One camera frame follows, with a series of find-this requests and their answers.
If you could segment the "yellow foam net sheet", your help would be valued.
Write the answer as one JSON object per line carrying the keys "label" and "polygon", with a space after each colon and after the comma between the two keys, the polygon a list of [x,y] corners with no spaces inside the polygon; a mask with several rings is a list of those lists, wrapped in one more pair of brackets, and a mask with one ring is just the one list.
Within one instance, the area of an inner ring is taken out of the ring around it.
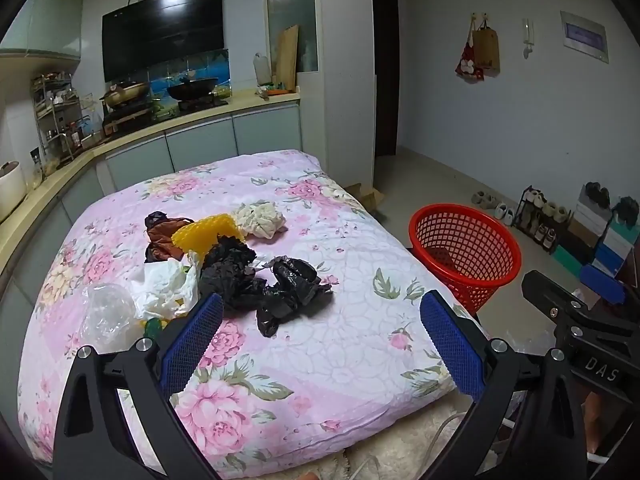
{"label": "yellow foam net sheet", "polygon": [[245,238],[231,214],[214,214],[183,226],[171,235],[172,244],[183,252],[195,252],[201,261],[218,244],[218,238]]}

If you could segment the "wooden cutting board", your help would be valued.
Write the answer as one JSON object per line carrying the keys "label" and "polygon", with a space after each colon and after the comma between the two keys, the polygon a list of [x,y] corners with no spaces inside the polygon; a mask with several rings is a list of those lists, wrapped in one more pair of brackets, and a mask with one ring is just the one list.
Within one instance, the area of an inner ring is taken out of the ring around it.
{"label": "wooden cutting board", "polygon": [[293,25],[278,38],[276,81],[289,92],[296,89],[298,34],[299,26]]}

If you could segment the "white rice cooker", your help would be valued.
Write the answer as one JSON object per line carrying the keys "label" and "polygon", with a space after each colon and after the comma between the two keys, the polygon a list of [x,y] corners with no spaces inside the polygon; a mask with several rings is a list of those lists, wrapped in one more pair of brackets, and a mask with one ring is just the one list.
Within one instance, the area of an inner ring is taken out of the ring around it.
{"label": "white rice cooker", "polygon": [[9,217],[26,196],[26,183],[17,160],[1,166],[0,177],[0,221]]}

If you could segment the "black range hood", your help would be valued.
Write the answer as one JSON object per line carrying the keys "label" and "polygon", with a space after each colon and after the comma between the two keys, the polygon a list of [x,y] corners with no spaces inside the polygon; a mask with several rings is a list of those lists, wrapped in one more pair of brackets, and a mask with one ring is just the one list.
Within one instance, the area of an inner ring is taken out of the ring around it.
{"label": "black range hood", "polygon": [[102,16],[107,82],[224,48],[224,0],[142,0]]}

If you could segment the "red plastic mesh basket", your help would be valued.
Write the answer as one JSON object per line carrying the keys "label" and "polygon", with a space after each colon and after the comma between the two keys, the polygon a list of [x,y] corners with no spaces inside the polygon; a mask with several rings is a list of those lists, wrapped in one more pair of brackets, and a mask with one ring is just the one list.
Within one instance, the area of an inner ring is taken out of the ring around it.
{"label": "red plastic mesh basket", "polygon": [[412,215],[408,234],[413,255],[472,315],[521,271],[522,254],[514,236],[472,207],[424,206]]}

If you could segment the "red hanging ornament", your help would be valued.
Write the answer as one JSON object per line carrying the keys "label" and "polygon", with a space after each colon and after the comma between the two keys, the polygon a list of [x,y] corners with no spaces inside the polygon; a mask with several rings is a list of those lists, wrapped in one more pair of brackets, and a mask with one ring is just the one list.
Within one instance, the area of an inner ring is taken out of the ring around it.
{"label": "red hanging ornament", "polygon": [[466,81],[477,82],[484,80],[484,70],[476,65],[473,47],[473,31],[470,30],[462,50],[460,61],[456,67],[458,77]]}

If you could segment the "white intercom phone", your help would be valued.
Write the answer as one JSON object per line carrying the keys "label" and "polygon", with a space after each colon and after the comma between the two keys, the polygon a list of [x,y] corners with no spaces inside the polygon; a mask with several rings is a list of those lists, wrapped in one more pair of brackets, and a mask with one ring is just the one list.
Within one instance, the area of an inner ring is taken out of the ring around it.
{"label": "white intercom phone", "polygon": [[529,55],[533,53],[533,47],[535,45],[534,23],[529,18],[523,18],[522,26],[524,44],[523,58],[527,60]]}

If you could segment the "cardboard box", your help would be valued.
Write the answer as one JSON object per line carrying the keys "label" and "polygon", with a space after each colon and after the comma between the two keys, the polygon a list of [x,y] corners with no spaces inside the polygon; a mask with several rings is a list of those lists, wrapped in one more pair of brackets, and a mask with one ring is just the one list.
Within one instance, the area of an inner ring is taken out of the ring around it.
{"label": "cardboard box", "polygon": [[345,191],[353,198],[356,198],[370,214],[372,214],[373,211],[377,211],[378,206],[380,206],[380,203],[384,200],[384,194],[382,192],[376,188],[366,188],[361,183],[349,185],[345,188]]}

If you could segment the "golden pan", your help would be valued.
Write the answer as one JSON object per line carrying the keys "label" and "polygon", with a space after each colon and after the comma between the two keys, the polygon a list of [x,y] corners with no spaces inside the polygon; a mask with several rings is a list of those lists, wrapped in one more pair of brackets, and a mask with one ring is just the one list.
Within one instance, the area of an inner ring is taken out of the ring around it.
{"label": "golden pan", "polygon": [[116,108],[125,104],[130,104],[135,100],[144,99],[150,92],[150,85],[147,82],[137,84],[112,84],[102,96],[101,101],[108,107]]}

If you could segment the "black shoe rack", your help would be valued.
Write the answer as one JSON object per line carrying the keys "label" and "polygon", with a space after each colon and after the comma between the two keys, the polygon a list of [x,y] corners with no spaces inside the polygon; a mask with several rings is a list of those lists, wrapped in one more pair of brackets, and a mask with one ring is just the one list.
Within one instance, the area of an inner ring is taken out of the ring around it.
{"label": "black shoe rack", "polygon": [[573,211],[548,200],[538,188],[526,188],[518,202],[512,226],[548,254],[555,252],[566,233]]}

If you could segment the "brown and black bag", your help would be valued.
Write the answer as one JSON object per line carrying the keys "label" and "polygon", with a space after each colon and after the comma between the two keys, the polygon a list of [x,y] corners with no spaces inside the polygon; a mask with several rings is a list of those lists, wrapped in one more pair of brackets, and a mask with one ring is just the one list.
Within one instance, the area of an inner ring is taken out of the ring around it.
{"label": "brown and black bag", "polygon": [[149,245],[145,249],[145,262],[161,262],[170,258],[180,261],[183,251],[174,245],[171,237],[188,224],[188,218],[169,218],[161,211],[154,211],[144,219]]}

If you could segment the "white plastic bag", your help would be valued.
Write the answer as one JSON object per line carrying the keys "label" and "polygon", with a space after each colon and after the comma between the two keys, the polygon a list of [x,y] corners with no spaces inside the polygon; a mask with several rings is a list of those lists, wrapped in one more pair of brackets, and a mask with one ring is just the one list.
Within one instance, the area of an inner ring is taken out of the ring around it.
{"label": "white plastic bag", "polygon": [[145,263],[131,275],[128,290],[136,318],[171,321],[187,315],[198,303],[198,277],[201,259],[196,252],[187,252],[181,260]]}

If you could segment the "brown hanging paper bag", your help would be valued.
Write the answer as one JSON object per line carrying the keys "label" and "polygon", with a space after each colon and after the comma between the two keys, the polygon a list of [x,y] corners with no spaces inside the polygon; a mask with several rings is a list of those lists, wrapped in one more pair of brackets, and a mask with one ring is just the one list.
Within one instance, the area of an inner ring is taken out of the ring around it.
{"label": "brown hanging paper bag", "polygon": [[491,76],[500,72],[500,49],[497,33],[488,26],[473,32],[475,64]]}

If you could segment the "grey wall panel box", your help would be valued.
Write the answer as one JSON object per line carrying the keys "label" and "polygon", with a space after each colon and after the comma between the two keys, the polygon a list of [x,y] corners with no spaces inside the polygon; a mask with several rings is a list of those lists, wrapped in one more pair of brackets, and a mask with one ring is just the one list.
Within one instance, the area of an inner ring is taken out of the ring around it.
{"label": "grey wall panel box", "polygon": [[594,21],[565,11],[561,11],[560,15],[564,46],[607,63],[608,38],[605,28]]}

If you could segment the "cream cloth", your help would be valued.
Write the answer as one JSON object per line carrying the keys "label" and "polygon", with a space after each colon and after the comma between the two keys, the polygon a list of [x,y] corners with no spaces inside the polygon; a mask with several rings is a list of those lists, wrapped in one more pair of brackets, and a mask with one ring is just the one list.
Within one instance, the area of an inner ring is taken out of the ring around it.
{"label": "cream cloth", "polygon": [[273,202],[258,200],[251,204],[242,204],[231,213],[236,226],[243,236],[272,240],[286,230],[285,218]]}

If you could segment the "black wok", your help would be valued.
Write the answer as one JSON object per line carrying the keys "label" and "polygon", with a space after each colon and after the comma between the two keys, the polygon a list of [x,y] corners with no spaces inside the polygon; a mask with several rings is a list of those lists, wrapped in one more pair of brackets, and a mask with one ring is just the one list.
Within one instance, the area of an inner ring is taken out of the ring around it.
{"label": "black wok", "polygon": [[167,88],[171,99],[179,102],[191,102],[206,98],[215,89],[217,78],[189,79],[182,77],[180,84],[173,84]]}

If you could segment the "metal spice rack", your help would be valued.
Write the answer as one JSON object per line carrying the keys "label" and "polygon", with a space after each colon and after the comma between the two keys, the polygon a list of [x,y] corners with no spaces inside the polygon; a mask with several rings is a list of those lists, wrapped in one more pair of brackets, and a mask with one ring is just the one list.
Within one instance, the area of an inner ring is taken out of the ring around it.
{"label": "metal spice rack", "polygon": [[66,72],[35,76],[30,86],[40,148],[46,162],[62,166],[85,148],[82,141],[92,135],[90,116]]}

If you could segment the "white plastic jug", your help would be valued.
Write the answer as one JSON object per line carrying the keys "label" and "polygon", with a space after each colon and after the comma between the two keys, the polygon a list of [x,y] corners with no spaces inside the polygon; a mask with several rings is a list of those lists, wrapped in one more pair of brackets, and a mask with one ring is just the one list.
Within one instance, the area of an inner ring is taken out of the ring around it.
{"label": "white plastic jug", "polygon": [[265,55],[256,53],[253,58],[254,71],[258,86],[266,86],[272,83],[271,68]]}

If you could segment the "clear plastic bag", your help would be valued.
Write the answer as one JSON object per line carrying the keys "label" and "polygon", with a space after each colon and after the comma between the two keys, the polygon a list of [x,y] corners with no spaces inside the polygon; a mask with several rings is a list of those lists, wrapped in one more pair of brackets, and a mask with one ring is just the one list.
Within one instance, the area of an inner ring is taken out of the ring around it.
{"label": "clear plastic bag", "polygon": [[141,337],[142,326],[126,288],[117,284],[90,285],[82,292],[85,316],[79,339],[98,353],[126,351]]}

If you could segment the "stacked shoe boxes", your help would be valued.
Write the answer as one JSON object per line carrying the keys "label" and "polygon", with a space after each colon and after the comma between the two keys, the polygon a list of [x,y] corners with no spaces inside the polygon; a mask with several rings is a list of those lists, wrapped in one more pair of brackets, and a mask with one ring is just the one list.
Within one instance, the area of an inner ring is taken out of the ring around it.
{"label": "stacked shoe boxes", "polygon": [[582,186],[564,222],[553,258],[612,306],[639,300],[639,203],[613,202],[598,182]]}

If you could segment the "black plastic bag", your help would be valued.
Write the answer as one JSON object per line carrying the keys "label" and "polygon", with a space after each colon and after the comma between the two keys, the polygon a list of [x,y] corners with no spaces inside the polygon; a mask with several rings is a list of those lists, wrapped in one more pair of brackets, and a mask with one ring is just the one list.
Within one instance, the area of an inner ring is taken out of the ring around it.
{"label": "black plastic bag", "polygon": [[219,235],[204,258],[198,279],[202,297],[218,295],[232,312],[255,311],[265,303],[266,281],[256,276],[256,252],[235,236]]}
{"label": "black plastic bag", "polygon": [[295,318],[300,309],[332,292],[332,285],[322,281],[305,260],[280,256],[272,259],[268,268],[276,282],[262,288],[256,309],[259,333],[266,338],[274,336],[280,324]]}

